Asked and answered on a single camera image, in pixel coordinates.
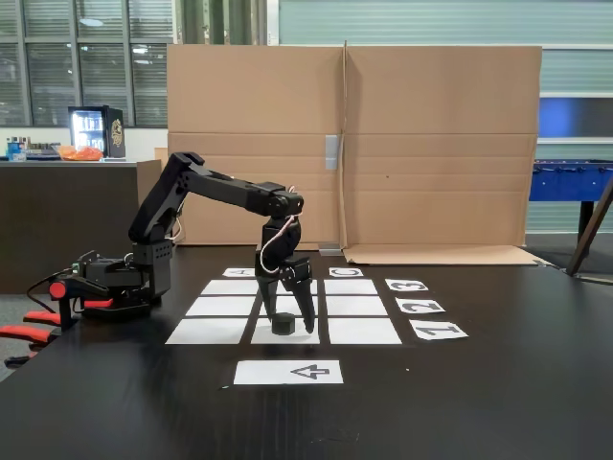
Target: white paper square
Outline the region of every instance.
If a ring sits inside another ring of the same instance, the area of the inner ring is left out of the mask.
[[[310,293],[313,295],[317,294],[317,280],[313,280],[310,284]],[[277,295],[292,295],[292,293],[286,291],[284,284],[280,281],[277,285]]]
[[[373,295],[328,295],[328,316],[387,316],[379,297]]]
[[[255,268],[226,268],[226,271],[223,272],[223,276],[227,276],[228,278],[255,278],[256,269]]]
[[[447,338],[468,337],[457,325],[444,321],[418,321],[410,319],[415,334],[425,340],[444,340]]]
[[[186,316],[249,316],[255,296],[198,297]]]
[[[202,295],[256,295],[256,280],[213,280],[202,291]]]
[[[239,361],[234,385],[320,385],[343,383],[338,360]]]
[[[374,294],[373,280],[324,280],[326,294]]]
[[[247,318],[191,318],[182,320],[167,345],[237,344]]]
[[[441,313],[443,307],[436,300],[396,299],[398,306],[405,313]]]
[[[328,331],[332,344],[402,343],[388,318],[329,318]]]
[[[292,335],[275,335],[268,319],[259,319],[253,332],[251,343],[301,344],[319,343],[318,320],[315,320],[313,333],[308,333],[302,318],[296,318],[296,332]]]
[[[350,266],[336,267],[329,270],[329,276],[335,278],[355,278],[358,276],[364,276],[362,270],[359,268],[352,268]]]
[[[412,290],[428,290],[428,288],[421,282],[415,280],[385,280],[387,286],[391,290],[399,290],[401,292],[408,292]]]
[[[315,307],[315,315],[317,316],[318,314],[317,297],[314,297],[314,296],[313,296],[313,307]],[[294,316],[301,316],[301,317],[303,315],[300,312],[300,309],[298,308],[298,301],[296,301],[296,299],[293,296],[292,297],[288,297],[288,296],[277,297],[277,313],[291,313]],[[266,309],[264,308],[264,303],[261,304],[260,316],[266,316]]]

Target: white wire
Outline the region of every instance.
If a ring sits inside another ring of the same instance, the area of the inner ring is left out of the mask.
[[[181,220],[179,218],[177,218],[176,223],[179,224],[179,231],[177,232],[177,234],[175,236],[173,236],[172,238],[170,238],[173,242],[179,238],[179,235],[181,235],[181,232],[183,231],[183,227],[181,226]]]
[[[288,192],[290,192],[291,194],[295,193],[295,190],[296,190],[296,187],[294,187],[293,185],[292,185],[292,186],[290,186],[290,187],[287,189],[287,191],[288,191]],[[281,235],[282,235],[282,234],[285,232],[285,230],[287,230],[287,227],[289,227],[289,225],[291,224],[291,222],[293,222],[293,221],[294,221],[294,219],[296,219],[296,218],[297,218],[299,215],[301,215],[301,214],[302,214],[302,213],[300,213],[300,214],[295,214],[295,215],[293,215],[293,216],[290,216],[290,217],[287,219],[287,222],[284,224],[284,226],[283,226],[283,227],[281,227],[281,230],[279,230],[279,232],[277,233],[277,235],[275,235],[275,236],[274,236],[274,237],[272,237],[270,240],[268,240],[268,241],[266,242],[266,244],[265,244],[265,245],[262,247],[262,249],[261,249],[261,251],[260,251],[260,266],[263,268],[263,270],[264,270],[266,273],[270,273],[271,275],[274,275],[275,273],[277,273],[277,272],[279,271],[279,268],[278,268],[278,267],[277,267],[277,268],[275,268],[274,270],[269,270],[269,269],[268,269],[268,268],[266,268],[266,266],[264,265],[264,259],[263,259],[263,257],[264,257],[264,251],[265,251],[266,247],[268,247],[268,244],[270,244],[271,242],[273,242],[274,240],[276,240],[277,238],[279,238],[279,237],[280,237],[280,236],[281,236]]]

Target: cardboard box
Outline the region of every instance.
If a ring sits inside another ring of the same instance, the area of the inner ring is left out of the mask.
[[[336,169],[326,157],[343,115],[339,50],[177,45],[168,66],[170,151],[194,151],[240,179],[294,185],[305,197],[302,242],[337,242]],[[194,195],[183,216],[185,244],[256,244],[266,223]]]
[[[169,148],[295,185],[302,241],[339,242],[351,262],[533,264],[515,246],[540,59],[537,47],[170,46]],[[197,196],[184,219],[186,243],[256,243],[263,225]]]

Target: counter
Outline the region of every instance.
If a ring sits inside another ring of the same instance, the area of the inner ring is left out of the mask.
[[[160,172],[158,160],[0,162],[0,293],[24,293],[93,249],[129,252],[127,230]]]

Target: orange bag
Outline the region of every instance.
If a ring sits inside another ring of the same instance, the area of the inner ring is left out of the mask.
[[[95,147],[83,147],[77,151],[72,146],[61,146],[57,149],[62,160],[68,161],[99,161],[102,152]]]

